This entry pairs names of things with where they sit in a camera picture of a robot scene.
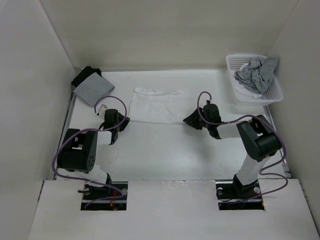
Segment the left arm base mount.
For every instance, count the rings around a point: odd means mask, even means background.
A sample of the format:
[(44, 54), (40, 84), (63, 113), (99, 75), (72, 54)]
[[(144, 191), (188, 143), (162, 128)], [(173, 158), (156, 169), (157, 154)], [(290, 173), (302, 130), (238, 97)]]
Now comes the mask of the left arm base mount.
[(121, 193), (107, 187), (98, 187), (85, 184), (83, 190), (78, 190), (82, 194), (81, 211), (125, 211), (127, 209), (128, 182), (118, 181), (112, 185), (123, 192)]

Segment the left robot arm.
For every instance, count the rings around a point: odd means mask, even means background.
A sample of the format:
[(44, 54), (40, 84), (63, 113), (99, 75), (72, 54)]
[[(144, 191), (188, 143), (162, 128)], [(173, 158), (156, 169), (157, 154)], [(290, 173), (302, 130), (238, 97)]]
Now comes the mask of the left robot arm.
[(53, 168), (59, 178), (86, 181), (95, 186), (96, 195), (105, 200), (112, 195), (112, 181), (110, 175), (96, 164), (97, 147), (113, 145), (130, 118), (116, 109), (103, 110), (98, 115), (104, 117), (98, 129), (67, 130)]

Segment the white tank top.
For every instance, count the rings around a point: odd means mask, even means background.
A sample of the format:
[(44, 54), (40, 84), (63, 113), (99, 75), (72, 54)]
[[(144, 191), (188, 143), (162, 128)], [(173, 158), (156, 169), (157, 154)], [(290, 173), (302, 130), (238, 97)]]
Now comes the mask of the white tank top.
[(193, 102), (186, 90), (137, 87), (133, 90), (129, 118), (139, 123), (179, 125), (191, 113)]

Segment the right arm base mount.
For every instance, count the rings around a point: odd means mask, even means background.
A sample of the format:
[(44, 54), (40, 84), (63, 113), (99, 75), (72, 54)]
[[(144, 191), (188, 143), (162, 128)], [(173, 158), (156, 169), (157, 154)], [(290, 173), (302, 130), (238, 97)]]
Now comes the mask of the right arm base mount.
[(232, 181), (217, 181), (215, 187), (221, 211), (265, 210), (258, 180), (242, 185), (234, 176)]

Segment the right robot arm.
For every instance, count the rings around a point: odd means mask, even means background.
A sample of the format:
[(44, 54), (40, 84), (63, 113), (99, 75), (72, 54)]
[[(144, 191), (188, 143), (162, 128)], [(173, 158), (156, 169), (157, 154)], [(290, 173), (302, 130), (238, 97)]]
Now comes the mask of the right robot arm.
[(206, 128), (217, 140), (241, 138), (246, 158), (240, 170), (234, 175), (232, 192), (238, 198), (245, 197), (258, 180), (260, 170), (269, 158), (282, 148), (263, 115), (247, 116), (248, 120), (224, 122), (218, 106), (212, 103), (196, 109), (183, 122), (196, 130)]

